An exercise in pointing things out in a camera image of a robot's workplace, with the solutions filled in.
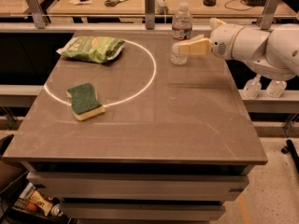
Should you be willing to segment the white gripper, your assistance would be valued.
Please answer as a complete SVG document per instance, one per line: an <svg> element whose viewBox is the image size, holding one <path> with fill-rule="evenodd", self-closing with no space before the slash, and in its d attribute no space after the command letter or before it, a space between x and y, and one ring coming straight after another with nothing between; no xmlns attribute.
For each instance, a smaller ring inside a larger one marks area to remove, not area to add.
<svg viewBox="0 0 299 224"><path fill-rule="evenodd" d="M213 29L208 38L177 42L172 46L172 51L180 55L206 55L212 53L224 60L232 59L235 39L243 26L238 24L225 24L217 18L211 18L209 25Z"/></svg>

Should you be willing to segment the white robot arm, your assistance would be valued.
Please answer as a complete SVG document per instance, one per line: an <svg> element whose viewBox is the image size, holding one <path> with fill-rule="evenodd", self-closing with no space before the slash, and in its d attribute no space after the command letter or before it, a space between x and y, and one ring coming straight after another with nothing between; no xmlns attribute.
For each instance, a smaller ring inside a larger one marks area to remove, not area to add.
<svg viewBox="0 0 299 224"><path fill-rule="evenodd" d="M242 62L251 71L276 81L299 76L298 24L280 24L265 31L212 18L210 27L210 37L198 35L177 42L172 51L187 56L212 52L224 60Z"/></svg>

